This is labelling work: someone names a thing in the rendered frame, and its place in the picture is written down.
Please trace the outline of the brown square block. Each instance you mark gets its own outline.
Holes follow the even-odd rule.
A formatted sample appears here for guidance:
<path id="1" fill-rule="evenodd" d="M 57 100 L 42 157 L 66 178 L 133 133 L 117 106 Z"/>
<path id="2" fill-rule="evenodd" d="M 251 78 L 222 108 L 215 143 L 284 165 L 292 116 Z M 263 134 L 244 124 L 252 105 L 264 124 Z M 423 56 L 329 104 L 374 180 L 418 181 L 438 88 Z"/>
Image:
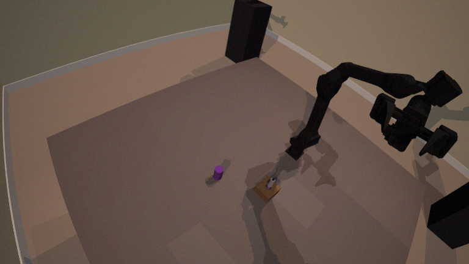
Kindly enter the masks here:
<path id="1" fill-rule="evenodd" d="M 266 186 L 268 182 L 271 180 L 269 176 L 264 178 L 262 181 L 259 182 L 254 188 L 254 191 L 257 195 L 259 195 L 266 203 L 273 198 L 281 189 L 276 182 L 270 189 L 267 189 Z"/>

